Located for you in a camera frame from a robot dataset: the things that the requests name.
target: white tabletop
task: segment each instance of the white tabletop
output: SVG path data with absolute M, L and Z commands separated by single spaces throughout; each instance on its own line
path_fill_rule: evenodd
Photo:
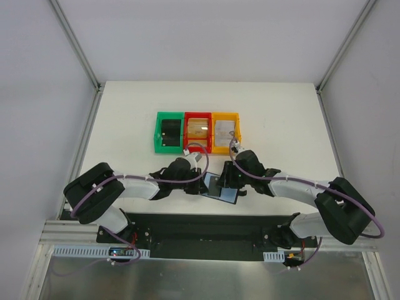
M 126 174 L 148 174 L 167 167 L 176 155 L 154 153 L 158 111 L 239 113 L 242 146 L 252 149 L 265 168 L 308 179 L 338 176 L 333 150 L 312 84 L 258 82 L 108 81 L 87 147 L 81 173 L 100 162 Z M 220 174 L 229 156 L 210 155 L 209 171 Z M 204 168 L 205 158 L 199 166 Z M 313 213 L 313 207 L 257 194 L 228 204 L 173 191 L 158 201 L 118 199 L 114 205 L 136 213 L 288 215 Z

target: metal panel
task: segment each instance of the metal panel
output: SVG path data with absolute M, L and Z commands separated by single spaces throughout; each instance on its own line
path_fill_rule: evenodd
M 67 273 L 93 260 L 52 261 L 57 272 Z M 99 262 L 68 278 L 51 276 L 51 296 L 45 287 L 41 299 L 374 299 L 360 253 L 321 253 L 301 271 L 279 273 L 283 269 L 265 262 Z

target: purple cable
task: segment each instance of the purple cable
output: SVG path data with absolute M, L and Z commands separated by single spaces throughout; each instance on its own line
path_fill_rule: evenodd
M 199 147 L 202 148 L 202 150 L 204 151 L 205 155 L 206 155 L 206 167 L 204 168 L 204 171 L 197 177 L 192 178 L 192 179 L 188 179 L 188 180 L 165 180 L 165 179 L 154 179 L 154 178 L 146 178 L 143 176 L 137 176 L 137 175 L 126 175 L 125 178 L 126 179 L 138 179 L 138 180 L 144 180 L 144 181 L 152 181 L 152 182 L 156 182 L 156 183 L 192 183 L 193 181 L 197 181 L 201 178 L 203 178 L 203 176 L 206 174 L 207 170 L 208 170 L 208 165 L 209 165 L 209 157 L 208 157 L 208 153 L 206 148 L 202 145 L 199 144 L 198 142 L 191 142 L 189 144 L 187 144 L 186 149 L 188 149 L 188 147 L 190 145 L 197 145 Z M 74 209 L 71 211 L 71 218 L 75 218 L 75 214 L 76 212 L 79 210 L 79 208 L 90 198 L 90 196 L 92 196 L 99 188 L 101 188 L 102 186 L 104 186 L 105 184 L 109 183 L 110 181 L 114 180 L 114 179 L 122 179 L 124 178 L 124 175 L 115 175 L 112 177 L 107 178 L 106 180 L 102 181 L 100 184 L 98 184 L 96 187 L 92 188 L 79 202 L 77 205 L 75 205 Z
M 305 179 L 301 179 L 301 178 L 294 178 L 294 177 L 259 177 L 259 176 L 255 176 L 251 173 L 246 172 L 244 169 L 242 169 L 237 162 L 235 161 L 235 158 L 233 157 L 233 152 L 232 152 L 232 146 L 233 146 L 233 142 L 237 141 L 236 138 L 234 137 L 232 139 L 232 141 L 229 143 L 229 156 L 231 157 L 231 160 L 233 162 L 233 164 L 239 169 L 239 171 L 241 171 L 243 174 L 254 178 L 254 179 L 258 179 L 258 180 L 275 180 L 275 181 L 279 181 L 279 180 L 285 180 L 285 181 L 296 181 L 298 183 L 304 183 L 307 184 L 309 186 L 316 186 L 319 189 L 323 189 L 325 191 L 328 191 L 332 194 L 338 195 L 339 197 L 342 197 L 343 199 L 349 201 L 350 203 L 353 203 L 355 206 L 357 206 L 360 210 L 362 210 L 362 212 L 364 214 L 366 214 L 372 222 L 375 223 L 376 227 L 378 227 L 380 233 L 377 236 L 372 236 L 370 234 L 360 234 L 361 236 L 364 236 L 365 238 L 371 238 L 371 239 L 381 239 L 384 237 L 385 235 L 385 230 L 382 226 L 382 224 L 378 221 L 378 219 L 376 219 L 376 217 L 371 214 L 368 209 L 366 209 L 361 203 L 357 202 L 355 199 L 353 199 L 352 197 L 349 197 L 346 194 L 343 194 L 342 192 L 339 192 L 335 189 L 331 189 L 330 187 L 326 187 L 323 186 L 322 184 L 315 184 L 312 181 L 308 181 Z
M 318 251 L 319 251 L 319 248 L 321 248 L 321 244 L 323 243 L 323 237 L 321 236 L 320 238 L 319 238 L 319 241 L 318 241 L 318 244 L 317 244 L 317 248 L 315 249 L 315 251 L 310 255 L 310 257 L 309 258 L 307 258 L 300 266 L 301 267 L 303 267 L 305 264 L 307 264 L 310 260 L 312 260 L 315 256 L 316 256 L 316 254 L 318 253 Z M 286 268 L 286 269 L 283 269 L 283 270 L 281 270 L 281 271 L 279 271 L 278 273 L 276 273 L 276 274 L 282 274 L 282 273 L 285 273 L 286 271 L 290 271 L 292 268 L 290 267 L 289 269 L 288 268 Z
M 321 244 L 322 244 L 322 243 L 323 243 L 323 237 L 321 236 L 321 237 L 319 238 L 317 248 L 316 248 L 315 251 L 310 255 L 310 257 L 307 258 L 307 259 L 301 264 L 301 266 L 307 264 L 310 260 L 313 259 L 313 257 L 315 257 L 315 255 L 316 255 L 317 252 L 319 251 L 319 248 L 321 248 Z
M 104 230 L 107 231 L 113 238 L 117 239 L 118 241 L 120 241 L 120 242 L 122 242 L 122 243 L 124 243 L 124 244 L 127 244 L 129 247 L 132 247 L 132 249 L 134 249 L 134 250 L 136 251 L 136 253 L 137 253 L 137 258 L 131 259 L 131 260 L 129 260 L 128 262 L 117 262 L 117 261 L 115 261 L 115 264 L 116 264 L 117 266 L 126 266 L 126 265 L 128 265 L 128 264 L 135 263 L 136 261 L 138 261 L 138 260 L 140 259 L 141 253 L 140 253 L 139 249 L 138 249 L 134 244 L 131 244 L 130 242 L 125 241 L 124 239 L 121 239 L 119 236 L 117 236 L 116 234 L 114 234 L 114 233 L 113 233 L 111 230 L 109 230 L 108 228 L 105 228 L 105 227 L 103 227 L 103 228 L 104 228 Z M 54 275 L 57 276 L 57 277 L 68 277 L 68 276 L 71 276 L 71 275 L 80 273 L 80 272 L 82 272 L 83 270 L 85 270 L 85 269 L 87 269 L 87 268 L 89 268 L 89 267 L 91 267 L 91 266 L 93 266 L 93 265 L 95 265 L 95 264 L 97 264 L 97 263 L 100 263 L 101 261 L 107 261 L 107 260 L 108 260 L 107 258 L 97 259 L 97 260 L 95 260 L 95 261 L 92 261 L 90 264 L 87 264 L 87 265 L 83 266 L 81 269 L 78 269 L 78 270 L 75 270 L 75 271 L 72 271 L 72 272 L 69 272 L 69 273 L 65 273 L 65 274 L 58 273 L 58 272 L 56 272 L 56 271 L 54 270 L 54 261 L 51 261 L 51 262 L 50 262 L 50 267 L 49 267 L 49 268 L 50 268 L 51 274 L 54 274 Z
M 136 251 L 136 253 L 137 253 L 137 258 L 131 259 L 131 260 L 128 261 L 128 262 L 115 262 L 116 265 L 118 265 L 118 266 L 125 266 L 125 265 L 127 265 L 127 264 L 135 263 L 136 261 L 138 261 L 138 260 L 140 259 L 140 257 L 142 256 L 142 254 L 140 254 L 139 249 L 138 249 L 134 244 L 131 244 L 130 242 L 125 241 L 124 239 L 121 239 L 119 236 L 117 236 L 115 233 L 113 233 L 110 229 L 105 228 L 105 227 L 103 227 L 103 228 L 104 228 L 104 230 L 107 231 L 107 232 L 109 233 L 109 235 L 111 235 L 114 239 L 117 239 L 118 241 L 120 241 L 120 242 L 122 242 L 122 243 L 124 243 L 124 244 L 127 244 L 129 247 L 132 247 L 132 249 L 134 249 L 134 250 Z

